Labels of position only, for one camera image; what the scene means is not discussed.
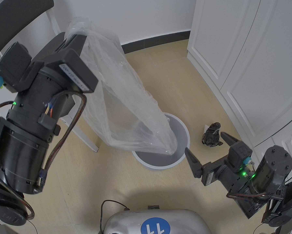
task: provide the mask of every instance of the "black baseboard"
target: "black baseboard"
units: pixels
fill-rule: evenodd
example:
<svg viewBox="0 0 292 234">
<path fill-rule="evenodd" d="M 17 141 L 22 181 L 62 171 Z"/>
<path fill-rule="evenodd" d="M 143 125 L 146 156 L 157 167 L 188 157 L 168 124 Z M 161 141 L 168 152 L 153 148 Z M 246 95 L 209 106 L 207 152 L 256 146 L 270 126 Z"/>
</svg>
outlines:
<svg viewBox="0 0 292 234">
<path fill-rule="evenodd" d="M 130 42 L 127 44 L 122 45 L 123 51 L 125 54 L 134 52 L 136 50 L 145 49 L 173 41 L 181 41 L 189 39 L 190 30 L 189 31 L 183 31 L 168 35 L 163 35 L 159 37 L 151 37 L 139 41 Z"/>
</svg>

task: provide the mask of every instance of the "label sticker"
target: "label sticker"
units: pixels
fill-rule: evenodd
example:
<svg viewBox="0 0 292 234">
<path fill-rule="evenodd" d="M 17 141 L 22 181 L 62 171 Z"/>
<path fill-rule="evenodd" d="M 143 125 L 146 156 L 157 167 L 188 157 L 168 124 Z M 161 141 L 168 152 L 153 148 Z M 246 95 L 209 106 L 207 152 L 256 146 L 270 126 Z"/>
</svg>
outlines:
<svg viewBox="0 0 292 234">
<path fill-rule="evenodd" d="M 214 172 L 209 173 L 208 179 L 206 180 L 206 186 L 211 184 L 211 180 L 212 180 L 213 174 L 214 174 Z"/>
<path fill-rule="evenodd" d="M 80 78 L 68 67 L 66 63 L 60 64 L 59 67 L 69 78 L 82 90 L 89 91 L 89 88 L 80 80 Z"/>
<path fill-rule="evenodd" d="M 152 217 L 144 221 L 141 234 L 170 234 L 171 227 L 163 218 Z"/>
</svg>

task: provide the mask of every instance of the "baseboard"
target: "baseboard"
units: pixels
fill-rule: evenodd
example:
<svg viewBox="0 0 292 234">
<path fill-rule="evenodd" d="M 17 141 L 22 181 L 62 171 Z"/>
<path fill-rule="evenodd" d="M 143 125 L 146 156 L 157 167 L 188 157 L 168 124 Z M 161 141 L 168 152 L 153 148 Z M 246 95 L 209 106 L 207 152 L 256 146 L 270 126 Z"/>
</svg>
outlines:
<svg viewBox="0 0 292 234">
<path fill-rule="evenodd" d="M 214 93 L 215 97 L 218 99 L 220 104 L 222 105 L 223 109 L 227 113 L 228 117 L 232 121 L 234 127 L 236 128 L 239 136 L 241 137 L 242 141 L 248 145 L 253 150 L 253 145 L 250 142 L 250 139 L 248 138 L 245 130 L 243 129 L 242 125 L 240 124 L 238 118 L 236 117 L 234 111 L 230 107 L 230 105 L 225 100 L 224 96 L 218 89 L 218 87 L 214 84 L 214 82 L 211 80 L 210 76 L 206 73 L 206 71 L 201 67 L 201 65 L 195 60 L 195 58 L 192 56 L 190 52 L 187 54 L 187 58 L 190 60 L 190 62 L 194 65 L 194 67 L 197 69 L 199 74 L 202 76 L 202 78 L 205 80 L 207 85 L 210 87 L 211 91 Z M 255 162 L 255 164 L 259 164 L 259 159 L 257 155 L 253 152 L 251 158 Z"/>
<path fill-rule="evenodd" d="M 134 52 L 136 50 L 145 49 L 145 48 L 149 48 L 149 47 L 153 47 L 153 46 L 157 46 L 157 45 L 161 45 L 161 44 L 165 44 L 169 42 L 186 40 L 186 39 L 189 39 L 189 35 L 190 35 L 190 30 L 167 34 L 167 35 L 158 36 L 158 37 L 151 37 L 151 38 L 124 44 L 122 45 L 122 48 L 123 48 L 124 53 L 127 54 L 130 52 Z"/>
</svg>

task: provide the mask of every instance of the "white cabinet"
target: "white cabinet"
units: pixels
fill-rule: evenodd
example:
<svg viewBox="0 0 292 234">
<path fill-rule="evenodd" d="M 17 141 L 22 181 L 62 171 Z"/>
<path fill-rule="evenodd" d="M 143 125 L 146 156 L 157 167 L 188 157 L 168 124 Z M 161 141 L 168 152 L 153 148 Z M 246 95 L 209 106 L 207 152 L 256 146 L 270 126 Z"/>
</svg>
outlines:
<svg viewBox="0 0 292 234">
<path fill-rule="evenodd" d="M 188 50 L 252 146 L 292 121 L 292 0 L 197 0 Z"/>
<path fill-rule="evenodd" d="M 197 0 L 188 51 L 220 89 L 240 53 L 260 0 Z"/>
<path fill-rule="evenodd" d="M 292 122 L 290 122 L 287 126 L 281 129 L 279 132 L 274 134 L 272 137 L 268 138 L 261 144 L 257 145 L 253 151 L 255 152 L 259 160 L 261 161 L 261 159 L 263 158 L 265 154 L 265 151 L 273 145 L 283 147 L 287 152 L 289 152 L 289 154 L 292 157 Z"/>
</svg>

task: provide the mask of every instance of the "white label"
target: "white label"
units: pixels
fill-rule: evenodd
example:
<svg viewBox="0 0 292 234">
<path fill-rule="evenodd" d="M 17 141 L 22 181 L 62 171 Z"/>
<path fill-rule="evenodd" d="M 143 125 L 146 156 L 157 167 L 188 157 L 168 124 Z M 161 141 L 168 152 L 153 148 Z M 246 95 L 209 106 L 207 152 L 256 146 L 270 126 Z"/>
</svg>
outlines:
<svg viewBox="0 0 292 234">
<path fill-rule="evenodd" d="M 211 180 L 212 180 L 213 174 L 214 174 L 214 172 L 209 173 L 208 179 L 206 180 L 206 186 L 211 184 Z"/>
<path fill-rule="evenodd" d="M 60 64 L 59 67 L 69 78 L 82 90 L 89 91 L 89 88 L 80 80 L 80 78 L 68 67 L 66 63 Z"/>
</svg>

